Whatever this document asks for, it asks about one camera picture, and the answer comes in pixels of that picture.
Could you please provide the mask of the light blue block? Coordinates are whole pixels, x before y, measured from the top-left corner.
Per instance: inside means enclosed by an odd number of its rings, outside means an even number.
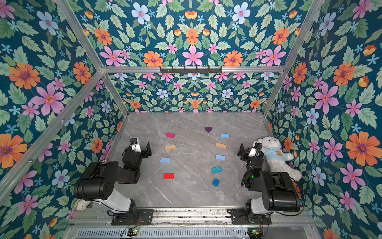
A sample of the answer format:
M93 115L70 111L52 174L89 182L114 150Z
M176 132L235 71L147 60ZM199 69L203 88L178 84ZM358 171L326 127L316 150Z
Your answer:
M222 139L224 138L230 138L230 135L228 133L224 133L220 135Z
M220 160L220 161L225 161L225 156L224 155L216 155L215 159Z
M170 163L170 158L161 158L160 163Z

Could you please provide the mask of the natural wood block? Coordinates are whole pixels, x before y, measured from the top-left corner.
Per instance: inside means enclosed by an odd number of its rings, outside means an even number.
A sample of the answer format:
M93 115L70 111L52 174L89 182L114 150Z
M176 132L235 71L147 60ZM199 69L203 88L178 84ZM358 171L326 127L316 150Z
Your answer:
M166 151L173 150L173 149L176 149L176 145L168 145L168 146L165 146L165 150L166 150Z
M227 145L222 144L222 143L219 143L219 142L217 142L217 143L215 144L215 146L216 146L216 147L219 147L219 148L222 148L222 149L227 149Z

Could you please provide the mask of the magenta rectangular block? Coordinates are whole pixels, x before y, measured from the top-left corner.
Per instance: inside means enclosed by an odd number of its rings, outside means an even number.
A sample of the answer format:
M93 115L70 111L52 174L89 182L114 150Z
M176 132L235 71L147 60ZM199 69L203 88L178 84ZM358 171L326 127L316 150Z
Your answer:
M169 138L175 138L175 135L172 134L172 133L169 133L169 132L168 132L168 133L166 134L166 137L169 137Z

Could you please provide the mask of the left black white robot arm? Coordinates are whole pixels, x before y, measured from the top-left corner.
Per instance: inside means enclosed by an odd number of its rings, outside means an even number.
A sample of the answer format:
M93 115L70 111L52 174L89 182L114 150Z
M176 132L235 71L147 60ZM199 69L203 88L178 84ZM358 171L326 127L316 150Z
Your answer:
M75 186L74 196L105 206L113 217L137 219L138 211L134 200L119 193L115 184L137 184L142 160L151 155L149 143L141 149L138 139L132 138L121 155L123 167L117 161L91 163Z

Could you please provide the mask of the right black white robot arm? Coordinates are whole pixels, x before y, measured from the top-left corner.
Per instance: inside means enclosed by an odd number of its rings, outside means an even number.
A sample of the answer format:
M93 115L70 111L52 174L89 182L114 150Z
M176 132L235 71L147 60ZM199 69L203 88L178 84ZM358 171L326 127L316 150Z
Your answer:
M301 202L289 174L285 171L263 170L266 157L261 143L256 142L249 148L241 144L237 155L246 163L240 186L248 191L261 192L260 198L247 201L239 216L254 224L272 213L290 217L300 214Z

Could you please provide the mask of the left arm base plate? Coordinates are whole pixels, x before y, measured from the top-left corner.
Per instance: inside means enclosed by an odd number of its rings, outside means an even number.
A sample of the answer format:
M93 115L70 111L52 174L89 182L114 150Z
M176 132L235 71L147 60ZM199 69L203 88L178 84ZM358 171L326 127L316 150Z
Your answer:
M133 209L127 213L115 214L112 218L112 226L128 226L137 225L140 226L151 225L153 219L154 210L152 209Z

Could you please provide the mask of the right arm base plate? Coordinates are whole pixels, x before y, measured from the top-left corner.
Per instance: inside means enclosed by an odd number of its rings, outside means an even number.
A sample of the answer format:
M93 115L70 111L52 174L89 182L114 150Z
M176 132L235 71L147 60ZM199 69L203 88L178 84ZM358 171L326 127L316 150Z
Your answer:
M243 208L228 209L227 212L233 225L270 225L272 223L269 215L249 213Z

